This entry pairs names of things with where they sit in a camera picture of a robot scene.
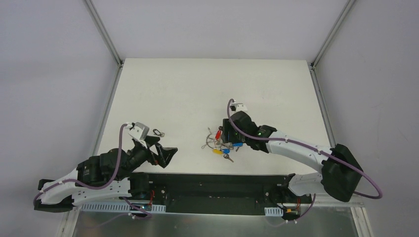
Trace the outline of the yellow key tag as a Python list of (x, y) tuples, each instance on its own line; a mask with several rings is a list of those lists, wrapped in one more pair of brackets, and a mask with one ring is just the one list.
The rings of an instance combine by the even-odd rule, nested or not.
[(223, 154), (223, 152), (221, 150), (216, 150), (216, 149), (214, 149), (212, 152), (215, 153), (215, 154), (219, 154), (219, 155)]

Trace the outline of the large silver keyring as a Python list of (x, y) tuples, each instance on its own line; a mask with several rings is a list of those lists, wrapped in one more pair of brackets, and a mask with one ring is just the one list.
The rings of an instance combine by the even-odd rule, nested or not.
[(205, 143), (201, 146), (201, 149), (204, 148), (210, 148), (212, 150), (216, 149), (216, 150), (220, 150), (222, 146), (224, 146), (224, 143), (221, 140), (221, 137), (216, 140), (215, 139), (215, 135), (216, 133), (219, 131), (219, 129), (217, 131), (212, 131), (209, 127), (208, 127), (208, 135), (205, 138)]

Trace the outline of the red key tag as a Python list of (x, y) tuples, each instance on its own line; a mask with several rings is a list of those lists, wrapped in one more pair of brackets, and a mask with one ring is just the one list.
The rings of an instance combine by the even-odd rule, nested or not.
[(221, 137), (222, 131), (219, 130), (216, 135), (215, 135), (215, 139), (218, 140)]

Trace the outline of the black tag key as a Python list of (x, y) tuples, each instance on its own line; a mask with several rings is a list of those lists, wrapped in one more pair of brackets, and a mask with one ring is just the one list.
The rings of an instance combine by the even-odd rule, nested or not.
[(159, 137), (164, 137), (165, 133), (164, 132), (160, 132), (158, 129), (153, 129), (153, 134)]

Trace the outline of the blue tag key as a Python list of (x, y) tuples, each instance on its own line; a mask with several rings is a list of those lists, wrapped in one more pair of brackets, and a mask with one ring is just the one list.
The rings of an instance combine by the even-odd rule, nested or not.
[(233, 146), (233, 150), (237, 152), (238, 149), (243, 146), (243, 143), (233, 143), (232, 146)]

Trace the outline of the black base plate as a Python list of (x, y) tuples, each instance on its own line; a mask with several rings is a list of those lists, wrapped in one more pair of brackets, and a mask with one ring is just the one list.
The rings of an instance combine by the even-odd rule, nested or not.
[(259, 216), (280, 204), (312, 202), (313, 195), (297, 197), (288, 190), (290, 179), (289, 175), (140, 172), (128, 176), (127, 198), (162, 205), (167, 213)]

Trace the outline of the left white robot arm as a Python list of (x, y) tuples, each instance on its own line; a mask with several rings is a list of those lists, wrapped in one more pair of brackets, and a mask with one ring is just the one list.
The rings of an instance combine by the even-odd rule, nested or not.
[(165, 168), (178, 152), (178, 148), (163, 147), (159, 140), (157, 136), (147, 136), (145, 144), (134, 141), (130, 150), (118, 147), (91, 156), (62, 178), (41, 179), (34, 210), (60, 213), (93, 200), (151, 199), (149, 175), (135, 170), (145, 162)]

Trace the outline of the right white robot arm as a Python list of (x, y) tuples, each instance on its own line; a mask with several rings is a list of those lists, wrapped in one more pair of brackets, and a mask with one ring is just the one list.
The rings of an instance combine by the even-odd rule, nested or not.
[(285, 156), (313, 168), (315, 172), (311, 174), (289, 175), (280, 189), (281, 198), (286, 202), (317, 192), (348, 202), (362, 177), (360, 164), (345, 145), (305, 144), (274, 127), (257, 126), (243, 111), (223, 119), (221, 139), (224, 143), (243, 143), (255, 151)]

